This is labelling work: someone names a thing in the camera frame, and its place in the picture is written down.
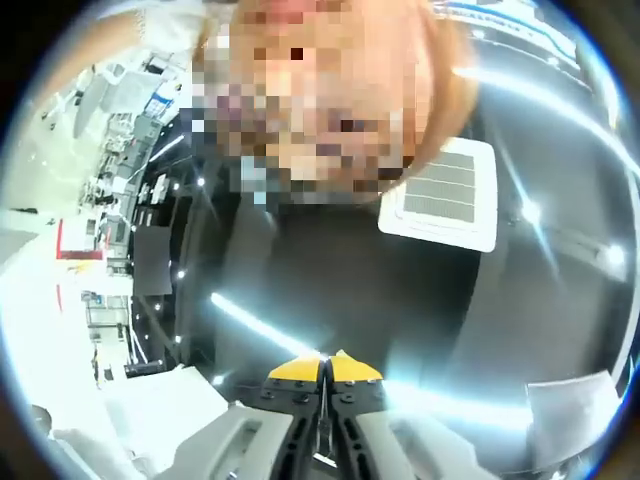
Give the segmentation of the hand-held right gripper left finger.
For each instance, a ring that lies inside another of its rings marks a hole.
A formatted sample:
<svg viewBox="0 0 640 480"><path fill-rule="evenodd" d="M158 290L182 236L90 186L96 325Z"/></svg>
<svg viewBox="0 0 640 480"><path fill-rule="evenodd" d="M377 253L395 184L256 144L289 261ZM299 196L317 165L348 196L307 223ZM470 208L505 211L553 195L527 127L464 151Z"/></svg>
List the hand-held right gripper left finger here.
<svg viewBox="0 0 640 480"><path fill-rule="evenodd" d="M318 442L325 362L272 370L254 404L234 404L183 441L171 479L304 479Z"/></svg>

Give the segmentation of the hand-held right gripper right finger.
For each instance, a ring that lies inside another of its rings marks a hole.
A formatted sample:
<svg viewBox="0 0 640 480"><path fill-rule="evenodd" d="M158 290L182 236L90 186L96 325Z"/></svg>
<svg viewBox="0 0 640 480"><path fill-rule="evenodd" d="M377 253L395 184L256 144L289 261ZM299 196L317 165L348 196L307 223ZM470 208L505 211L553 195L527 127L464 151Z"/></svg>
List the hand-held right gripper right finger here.
<svg viewBox="0 0 640 480"><path fill-rule="evenodd" d="M342 479L478 479L472 444L392 403L382 375L344 351L327 360L331 449Z"/></svg>

